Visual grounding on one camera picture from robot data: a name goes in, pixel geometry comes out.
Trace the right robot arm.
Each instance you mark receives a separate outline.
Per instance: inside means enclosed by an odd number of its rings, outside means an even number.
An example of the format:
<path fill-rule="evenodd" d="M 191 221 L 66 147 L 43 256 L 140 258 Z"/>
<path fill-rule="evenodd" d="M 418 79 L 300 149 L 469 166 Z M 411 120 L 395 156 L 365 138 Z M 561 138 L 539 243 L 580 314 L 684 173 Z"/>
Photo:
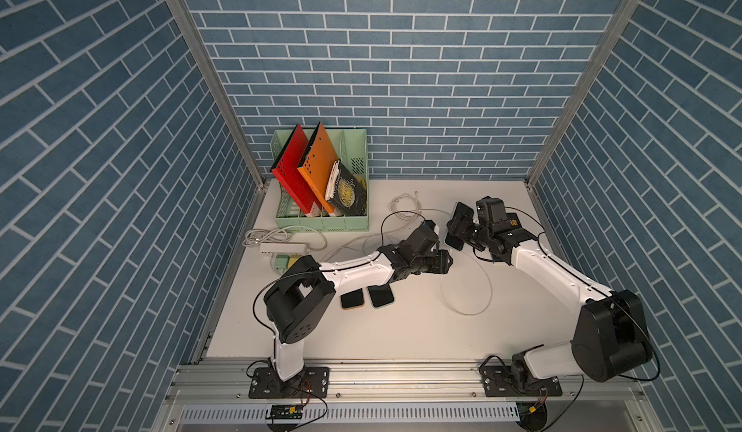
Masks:
<path fill-rule="evenodd" d="M 511 375 L 530 384 L 565 375 L 583 375 L 603 383 L 628 379 L 629 371 L 654 362 L 661 364 L 645 322 L 643 303 L 631 291 L 614 291 L 546 248 L 540 238 L 515 219 L 468 221 L 461 240 L 475 252 L 490 252 L 550 291 L 567 308 L 575 327 L 571 339 L 537 346 L 512 356 Z"/>

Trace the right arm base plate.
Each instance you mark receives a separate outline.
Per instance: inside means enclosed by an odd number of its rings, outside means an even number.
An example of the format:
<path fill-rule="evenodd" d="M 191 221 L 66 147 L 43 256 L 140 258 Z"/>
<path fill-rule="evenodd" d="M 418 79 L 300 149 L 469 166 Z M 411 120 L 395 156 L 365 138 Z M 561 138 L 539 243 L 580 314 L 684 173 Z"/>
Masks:
<path fill-rule="evenodd" d="M 487 397 L 551 398 L 563 396 L 558 378 L 537 380 L 523 373 L 514 373 L 507 364 L 486 364 L 478 369 Z"/>

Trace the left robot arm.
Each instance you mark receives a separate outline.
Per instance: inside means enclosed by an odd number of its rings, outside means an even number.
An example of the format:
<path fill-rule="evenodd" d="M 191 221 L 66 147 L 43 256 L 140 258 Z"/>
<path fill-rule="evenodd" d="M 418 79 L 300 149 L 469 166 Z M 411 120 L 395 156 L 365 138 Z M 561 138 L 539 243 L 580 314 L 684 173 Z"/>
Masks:
<path fill-rule="evenodd" d="M 271 366 L 276 376 L 287 382 L 303 371 L 303 340 L 317 329 L 335 296 L 391 285 L 410 275 L 445 275 L 452 265 L 447 250 L 434 244 L 414 248 L 406 241 L 344 262 L 303 256 L 263 296 L 265 326 L 274 334 Z"/>

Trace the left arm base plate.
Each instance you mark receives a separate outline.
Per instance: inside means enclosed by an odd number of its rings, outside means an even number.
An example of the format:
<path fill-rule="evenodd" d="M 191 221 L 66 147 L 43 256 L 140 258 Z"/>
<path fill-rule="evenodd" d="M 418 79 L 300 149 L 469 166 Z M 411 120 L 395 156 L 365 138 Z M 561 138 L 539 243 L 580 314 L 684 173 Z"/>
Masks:
<path fill-rule="evenodd" d="M 270 366 L 259 367 L 251 374 L 250 399 L 326 398 L 330 369 L 326 366 L 305 367 L 299 374 L 283 381 Z"/>

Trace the black phone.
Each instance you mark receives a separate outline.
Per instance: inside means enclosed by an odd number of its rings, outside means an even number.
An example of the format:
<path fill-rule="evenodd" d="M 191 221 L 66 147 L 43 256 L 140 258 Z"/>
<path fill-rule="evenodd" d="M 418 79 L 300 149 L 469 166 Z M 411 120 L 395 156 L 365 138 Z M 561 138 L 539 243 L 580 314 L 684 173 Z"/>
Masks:
<path fill-rule="evenodd" d="M 465 245 L 471 246 L 475 238 L 475 222 L 473 209 L 462 202 L 457 202 L 451 219 L 446 224 L 446 244 L 450 248 L 463 250 Z"/>

